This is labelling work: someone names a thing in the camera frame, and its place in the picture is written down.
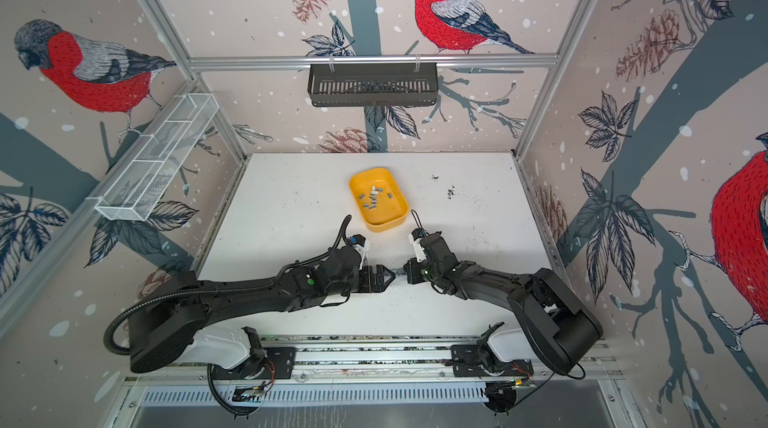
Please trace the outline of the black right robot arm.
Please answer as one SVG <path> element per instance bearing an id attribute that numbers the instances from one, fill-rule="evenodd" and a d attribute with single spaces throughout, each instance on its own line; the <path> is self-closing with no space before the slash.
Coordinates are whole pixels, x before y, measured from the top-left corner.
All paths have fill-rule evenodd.
<path id="1" fill-rule="evenodd" d="M 510 311 L 533 356 L 558 375 L 569 374 L 603 337 L 595 316 L 550 269 L 516 275 L 450 255 L 412 258 L 403 270 L 411 285 L 428 283 L 439 294 Z"/>

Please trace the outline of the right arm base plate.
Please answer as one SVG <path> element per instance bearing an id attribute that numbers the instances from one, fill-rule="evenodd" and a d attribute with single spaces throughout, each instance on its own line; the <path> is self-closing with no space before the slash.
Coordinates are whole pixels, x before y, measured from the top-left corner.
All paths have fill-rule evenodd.
<path id="1" fill-rule="evenodd" d="M 490 326 L 474 344 L 453 345 L 445 362 L 457 378 L 519 376 L 533 374 L 538 357 L 520 328 L 503 322 Z"/>

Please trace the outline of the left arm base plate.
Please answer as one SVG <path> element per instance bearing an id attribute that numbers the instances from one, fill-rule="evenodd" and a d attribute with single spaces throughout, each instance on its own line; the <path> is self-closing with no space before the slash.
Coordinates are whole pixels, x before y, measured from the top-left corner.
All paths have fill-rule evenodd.
<path id="1" fill-rule="evenodd" d="M 240 365 L 224 369 L 213 368 L 213 378 L 219 380 L 287 380 L 291 378 L 297 350 L 294 347 L 267 347 L 261 355 L 252 355 Z"/>

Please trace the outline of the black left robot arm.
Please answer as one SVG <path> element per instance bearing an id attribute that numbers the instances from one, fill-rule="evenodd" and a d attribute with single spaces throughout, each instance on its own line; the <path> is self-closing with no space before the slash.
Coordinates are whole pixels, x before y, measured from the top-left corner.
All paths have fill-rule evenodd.
<path id="1" fill-rule="evenodd" d="M 366 265 L 361 251 L 359 245 L 344 245 L 264 279 L 223 282 L 199 280 L 193 273 L 176 276 L 129 309 L 131 371 L 148 373 L 174 363 L 199 331 L 222 321 L 330 307 L 333 296 L 347 301 L 353 294 L 385 292 L 395 273 L 383 265 Z"/>

